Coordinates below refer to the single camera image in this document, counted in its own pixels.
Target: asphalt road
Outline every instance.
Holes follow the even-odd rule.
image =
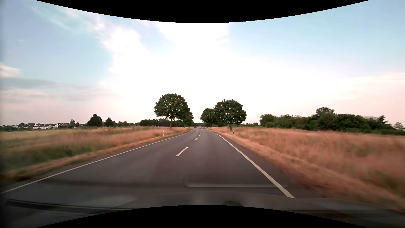
[[[319,197],[254,152],[207,129],[192,128],[185,134],[125,151],[54,171],[36,180],[55,176],[3,192],[3,196],[29,202],[108,207],[126,205],[151,193],[202,189]],[[17,209],[10,213],[13,227],[30,227],[29,220],[38,220],[38,216],[46,224],[53,223],[43,214]]]

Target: blue sky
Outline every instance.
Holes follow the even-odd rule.
[[[222,99],[261,114],[405,122],[405,1],[370,0],[253,22],[150,22],[33,0],[2,5],[1,124],[156,118],[182,95],[194,121]],[[195,86],[205,86],[204,92]]]

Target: large deciduous tree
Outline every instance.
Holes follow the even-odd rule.
[[[200,120],[209,124],[210,129],[212,129],[212,124],[217,122],[217,117],[215,111],[212,108],[206,108],[201,114]]]
[[[101,127],[102,126],[101,117],[99,117],[97,114],[94,114],[87,122],[87,126]]]
[[[185,127],[186,125],[190,125],[193,124],[193,113],[189,112],[187,115],[185,115],[183,118],[180,119],[181,122],[183,122],[183,126]]]
[[[191,114],[185,99],[180,95],[172,93],[163,95],[156,102],[154,109],[157,117],[162,116],[170,119],[170,129],[172,129],[173,119],[184,120]]]
[[[232,100],[223,100],[215,105],[214,112],[218,122],[227,123],[232,131],[232,124],[239,125],[246,120],[246,112],[243,105]]]

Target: solid white edge line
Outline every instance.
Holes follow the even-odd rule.
[[[75,168],[72,168],[72,169],[69,169],[69,170],[65,170],[65,171],[63,171],[63,172],[59,172],[59,173],[57,173],[57,174],[54,174],[54,175],[51,175],[51,176],[47,176],[47,177],[44,177],[44,178],[42,178],[42,179],[39,179],[39,180],[36,180],[36,181],[33,181],[33,182],[29,182],[29,183],[26,183],[26,184],[24,184],[24,185],[20,185],[20,186],[17,186],[17,187],[15,187],[15,188],[12,188],[12,189],[3,191],[3,192],[1,192],[0,194],[6,193],[6,192],[9,192],[9,191],[12,191],[12,190],[16,190],[16,189],[18,189],[18,188],[21,188],[21,187],[24,187],[24,186],[27,186],[27,185],[30,185],[30,184],[33,184],[33,183],[36,183],[36,182],[39,182],[39,181],[43,181],[43,180],[48,179],[48,178],[51,178],[51,177],[53,177],[53,176],[57,176],[57,175],[59,175],[59,174],[66,173],[66,172],[69,172],[69,171],[71,171],[71,170],[75,170],[75,169],[78,169],[78,168],[80,168],[80,167],[87,166],[87,165],[90,165],[90,164],[93,164],[93,163],[96,163],[96,162],[99,162],[99,161],[108,159],[108,158],[110,158],[110,157],[115,157],[115,156],[124,154],[124,153],[126,153],[126,152],[134,151],[134,150],[136,150],[136,149],[139,149],[139,148],[142,148],[142,147],[145,147],[145,146],[149,146],[149,145],[152,145],[152,144],[155,144],[155,143],[158,143],[158,142],[162,142],[162,141],[165,141],[165,140],[168,140],[168,139],[172,139],[172,138],[175,138],[175,137],[177,137],[177,136],[174,136],[174,137],[171,137],[171,138],[167,138],[167,139],[163,139],[163,140],[160,140],[160,141],[157,141],[157,142],[148,144],[148,145],[144,145],[144,146],[141,146],[141,147],[138,147],[138,148],[129,150],[129,151],[125,151],[125,152],[122,152],[122,153],[119,153],[119,154],[116,154],[116,155],[113,155],[113,156],[109,156],[109,157],[106,157],[106,158],[103,158],[103,159],[100,159],[100,160],[97,160],[97,161],[94,161],[94,162],[90,162],[90,163],[87,163],[87,164],[84,164],[84,165],[81,165],[81,166],[77,166],[77,167],[75,167]]]
[[[236,148],[234,145],[232,145],[230,142],[228,142],[226,139],[224,139],[222,136],[217,134],[219,137],[221,137],[223,140],[225,140],[227,143],[229,143],[235,150],[237,150],[241,155],[243,155],[252,165],[254,165],[263,175],[267,177],[275,186],[277,186],[287,197],[294,198],[283,186],[281,186],[275,179],[273,179],[270,175],[268,175],[262,168],[260,168],[256,163],[254,163],[250,158],[248,158],[246,155],[244,155],[238,148]]]
[[[178,155],[176,155],[176,157],[178,157],[181,153],[183,153],[183,151],[185,151],[188,147],[184,148]]]

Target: dry grass field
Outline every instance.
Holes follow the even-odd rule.
[[[212,129],[294,176],[343,198],[405,210],[405,137],[261,127]]]
[[[187,131],[172,127],[117,127],[0,133],[2,176],[22,180],[69,164]]]

